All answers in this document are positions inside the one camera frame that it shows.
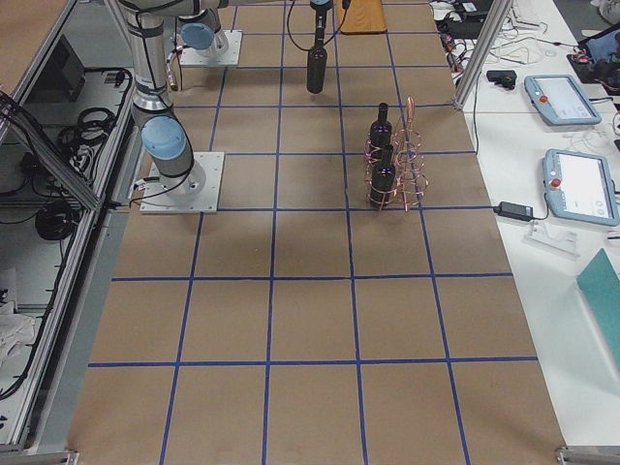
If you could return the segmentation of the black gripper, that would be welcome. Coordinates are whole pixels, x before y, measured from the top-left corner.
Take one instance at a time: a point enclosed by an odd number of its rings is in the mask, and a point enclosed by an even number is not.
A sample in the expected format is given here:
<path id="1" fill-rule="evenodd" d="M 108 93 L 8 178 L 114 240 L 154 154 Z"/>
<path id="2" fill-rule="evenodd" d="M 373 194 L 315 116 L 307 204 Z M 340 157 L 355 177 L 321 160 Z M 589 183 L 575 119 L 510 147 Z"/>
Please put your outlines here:
<path id="1" fill-rule="evenodd" d="M 314 48 L 322 48 L 325 44 L 327 9 L 332 8 L 331 0 L 310 0 L 315 10 Z"/>

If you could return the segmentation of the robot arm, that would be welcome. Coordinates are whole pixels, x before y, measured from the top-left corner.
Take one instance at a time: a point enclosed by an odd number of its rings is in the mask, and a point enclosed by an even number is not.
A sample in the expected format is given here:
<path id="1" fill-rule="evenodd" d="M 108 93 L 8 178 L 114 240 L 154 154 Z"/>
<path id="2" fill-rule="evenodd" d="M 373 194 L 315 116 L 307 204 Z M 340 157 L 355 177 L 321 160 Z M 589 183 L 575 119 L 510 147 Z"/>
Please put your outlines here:
<path id="1" fill-rule="evenodd" d="M 203 56 L 216 56 L 229 48 L 219 13 L 205 9 L 197 15 L 180 16 L 179 29 L 185 46 Z"/>
<path id="2" fill-rule="evenodd" d="M 217 49 L 224 41 L 218 12 L 238 1 L 118 1 L 126 20 L 135 72 L 132 114 L 142 144 L 168 188 L 190 187 L 195 156 L 187 134 L 174 115 L 169 94 L 164 45 L 164 19 L 181 22 L 184 45 L 195 51 Z"/>

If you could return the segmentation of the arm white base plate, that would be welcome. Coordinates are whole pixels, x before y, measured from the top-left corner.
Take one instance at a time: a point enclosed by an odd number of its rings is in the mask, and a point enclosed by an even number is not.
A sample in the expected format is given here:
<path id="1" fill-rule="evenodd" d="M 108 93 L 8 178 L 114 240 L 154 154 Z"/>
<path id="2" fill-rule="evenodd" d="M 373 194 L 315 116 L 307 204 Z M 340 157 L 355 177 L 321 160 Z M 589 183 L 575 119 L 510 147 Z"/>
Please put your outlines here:
<path id="1" fill-rule="evenodd" d="M 224 170 L 224 152 L 195 152 L 194 165 L 187 176 L 174 180 L 161 176 L 154 162 L 145 185 L 145 200 L 139 211 L 146 214 L 216 213 Z"/>
<path id="2" fill-rule="evenodd" d="M 207 30 L 183 36 L 180 65 L 188 68 L 236 67 L 243 33 L 240 30 Z"/>

